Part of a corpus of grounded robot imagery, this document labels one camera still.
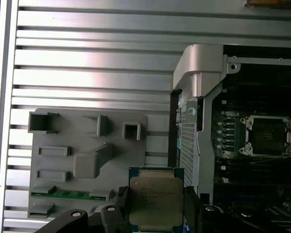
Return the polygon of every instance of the screw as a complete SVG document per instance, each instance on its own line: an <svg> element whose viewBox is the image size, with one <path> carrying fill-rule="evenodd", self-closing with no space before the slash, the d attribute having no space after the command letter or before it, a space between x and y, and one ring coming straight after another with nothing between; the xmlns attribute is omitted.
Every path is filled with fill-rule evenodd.
<svg viewBox="0 0 291 233"><path fill-rule="evenodd" d="M213 212L214 211L214 208L212 206L207 206L206 207L206 210L209 211L209 212Z"/></svg>
<svg viewBox="0 0 291 233"><path fill-rule="evenodd" d="M80 212L73 212L73 213L72 213L72 216L73 216L73 217L78 217L78 216L80 216L80 215L81 215Z"/></svg>

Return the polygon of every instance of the gray plastic shroud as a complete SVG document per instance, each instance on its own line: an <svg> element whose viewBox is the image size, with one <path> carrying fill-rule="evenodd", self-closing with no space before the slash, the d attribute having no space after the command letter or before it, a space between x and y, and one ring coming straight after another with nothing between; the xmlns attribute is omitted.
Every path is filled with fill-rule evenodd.
<svg viewBox="0 0 291 233"><path fill-rule="evenodd" d="M37 109L30 116L29 132L33 133L30 217L37 217L35 209L44 206L54 205L54 208L50 208L47 215L38 214L39 217L56 217L75 208L90 212L98 206L112 204L112 194L127 185L129 167L145 165L146 115L119 111ZM136 138L122 139L124 122L134 122L137 128L140 124L140 140L137 140L137 135ZM76 155L89 156L90 153L98 154L94 168L99 169L92 171L87 167L83 174L87 176L90 173L89 179L75 177L75 172L76 176L83 172L80 171L82 166L75 165ZM99 158L99 154L106 155L106 158ZM88 192L93 197L101 195L106 201L31 197L32 192L49 195L54 186L58 190Z"/></svg>

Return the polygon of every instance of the aluminum panel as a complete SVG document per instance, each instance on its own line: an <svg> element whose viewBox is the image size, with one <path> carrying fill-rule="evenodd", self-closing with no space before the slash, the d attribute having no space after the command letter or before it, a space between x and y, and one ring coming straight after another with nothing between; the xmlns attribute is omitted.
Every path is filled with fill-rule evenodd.
<svg viewBox="0 0 291 233"><path fill-rule="evenodd" d="M239 18L19 11L18 26L291 37L291 21Z"/></svg>
<svg viewBox="0 0 291 233"><path fill-rule="evenodd" d="M124 109L124 110L143 110L143 111L159 111L159 112L169 111L169 104L165 104L165 103L64 100L64 99L12 97L12 104L13 105L43 106L43 107L52 106L52 107Z"/></svg>
<svg viewBox="0 0 291 233"><path fill-rule="evenodd" d="M143 50L174 52L182 54L187 44L163 44L163 43L135 43L135 42L109 42L109 41L79 41L79 40L47 40L47 39L16 39L17 46L33 47L62 47L62 48L91 48L100 50Z"/></svg>
<svg viewBox="0 0 291 233"><path fill-rule="evenodd" d="M17 158L17 157L9 157L7 161L7 165L9 166L30 166L31 158Z"/></svg>
<svg viewBox="0 0 291 233"><path fill-rule="evenodd" d="M30 170L8 169L6 173L6 185L29 187Z"/></svg>
<svg viewBox="0 0 291 233"><path fill-rule="evenodd" d="M287 18L287 13L281 10L269 9L249 9L243 7L242 1L235 0L160 0L159 3L153 4L148 0L19 0L19 6L23 7L58 7L72 9L97 9L112 11L134 11L137 13L147 12L149 14L157 13L187 13L187 14L206 14L220 15L221 17L275 17Z"/></svg>
<svg viewBox="0 0 291 233"><path fill-rule="evenodd" d="M22 228L22 229L39 229L47 224L50 220L33 220L33 219L11 219L6 218L3 222L4 227Z"/></svg>
<svg viewBox="0 0 291 233"><path fill-rule="evenodd" d="M10 145L31 146L32 145L32 133L28 133L27 130L10 129L9 137Z"/></svg>
<svg viewBox="0 0 291 233"><path fill-rule="evenodd" d="M169 91L172 74L16 69L15 85Z"/></svg>
<svg viewBox="0 0 291 233"><path fill-rule="evenodd" d="M259 38L237 37L235 35L216 34L190 35L185 33L174 34L145 34L145 33L106 33L106 32L67 32L67 31L43 31L43 30L18 30L17 36L22 38L58 38L58 39L84 39L102 41L127 41L127 42L153 42L171 44L215 44L215 45L247 45L247 46L270 46L291 47L291 40L287 38Z"/></svg>
<svg viewBox="0 0 291 233"><path fill-rule="evenodd" d="M173 71L179 55L16 50L15 65Z"/></svg>
<svg viewBox="0 0 291 233"><path fill-rule="evenodd" d="M31 157L31 150L24 150L24 149L9 149L8 156L10 157Z"/></svg>
<svg viewBox="0 0 291 233"><path fill-rule="evenodd" d="M29 192L23 190L6 190L5 206L8 207L26 207L28 208Z"/></svg>
<svg viewBox="0 0 291 233"><path fill-rule="evenodd" d="M5 210L4 217L6 218L27 218L27 211Z"/></svg>
<svg viewBox="0 0 291 233"><path fill-rule="evenodd" d="M60 98L60 99L85 99L85 100L113 100L113 101L135 101L135 102L157 102L169 103L169 93L160 95L149 95L139 93L119 93L103 91L82 91L82 90L50 90L50 89L13 89L15 97L36 97L36 98Z"/></svg>

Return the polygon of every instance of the rectangular slot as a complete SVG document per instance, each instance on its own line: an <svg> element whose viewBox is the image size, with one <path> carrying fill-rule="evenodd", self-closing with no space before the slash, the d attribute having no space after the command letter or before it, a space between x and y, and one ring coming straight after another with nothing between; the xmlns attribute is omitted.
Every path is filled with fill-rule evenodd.
<svg viewBox="0 0 291 233"><path fill-rule="evenodd" d="M38 154L45 156L66 157L71 154L71 149L70 147L41 146Z"/></svg>
<svg viewBox="0 0 291 233"><path fill-rule="evenodd" d="M57 117L58 114L55 113L29 113L29 133L57 133L50 128L52 117Z"/></svg>
<svg viewBox="0 0 291 233"><path fill-rule="evenodd" d="M141 125L138 122L124 122L122 129L122 139L140 140Z"/></svg>
<svg viewBox="0 0 291 233"><path fill-rule="evenodd" d="M64 183L69 178L69 172L40 170L37 171L36 177L48 182Z"/></svg>

